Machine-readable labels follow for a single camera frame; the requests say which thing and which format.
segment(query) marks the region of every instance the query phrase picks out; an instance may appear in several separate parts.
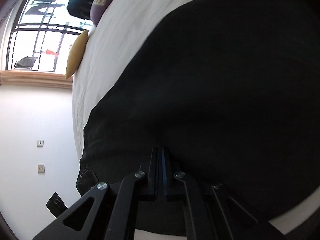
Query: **window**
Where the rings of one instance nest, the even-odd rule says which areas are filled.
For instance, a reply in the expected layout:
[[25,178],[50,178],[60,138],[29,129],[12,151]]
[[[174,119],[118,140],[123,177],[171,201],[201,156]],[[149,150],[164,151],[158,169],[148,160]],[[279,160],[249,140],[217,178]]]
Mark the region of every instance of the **window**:
[[11,32],[6,69],[66,73],[71,45],[92,21],[71,16],[69,0],[26,0]]

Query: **bed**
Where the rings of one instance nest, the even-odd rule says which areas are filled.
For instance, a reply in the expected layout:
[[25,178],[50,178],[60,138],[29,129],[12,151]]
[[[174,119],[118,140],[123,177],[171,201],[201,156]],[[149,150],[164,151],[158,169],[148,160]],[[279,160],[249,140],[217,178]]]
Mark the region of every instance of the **bed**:
[[[98,26],[90,30],[86,51],[73,81],[73,124],[79,159],[85,148],[84,129],[92,110],[118,82],[158,23],[190,1],[193,0],[113,0]],[[310,188],[303,201],[270,219],[282,233],[293,232],[308,218],[313,217],[314,223],[317,221],[315,211],[320,206],[320,189],[314,184]]]

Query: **light switch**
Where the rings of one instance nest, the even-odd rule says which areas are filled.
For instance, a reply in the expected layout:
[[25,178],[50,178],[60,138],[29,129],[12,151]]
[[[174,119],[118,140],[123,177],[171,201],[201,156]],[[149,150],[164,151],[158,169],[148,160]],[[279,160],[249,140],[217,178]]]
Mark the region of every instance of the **light switch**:
[[38,173],[44,173],[44,164],[38,164]]
[[38,140],[37,141],[37,146],[38,147],[43,147],[43,140]]

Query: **red object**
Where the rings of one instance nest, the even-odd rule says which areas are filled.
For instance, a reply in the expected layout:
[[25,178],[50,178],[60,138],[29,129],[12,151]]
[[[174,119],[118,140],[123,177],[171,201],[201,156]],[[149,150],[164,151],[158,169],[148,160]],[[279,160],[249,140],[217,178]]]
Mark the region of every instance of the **red object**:
[[55,55],[56,57],[58,56],[58,53],[53,52],[52,50],[47,49],[47,51],[45,52],[46,55]]

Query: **wooden window sill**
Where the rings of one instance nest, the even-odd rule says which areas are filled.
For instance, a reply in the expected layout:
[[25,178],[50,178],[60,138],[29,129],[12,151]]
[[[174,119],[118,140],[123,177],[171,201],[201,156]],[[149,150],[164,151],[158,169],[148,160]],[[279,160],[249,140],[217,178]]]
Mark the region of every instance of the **wooden window sill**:
[[72,89],[73,77],[54,72],[32,70],[3,70],[0,72],[0,85],[36,86]]

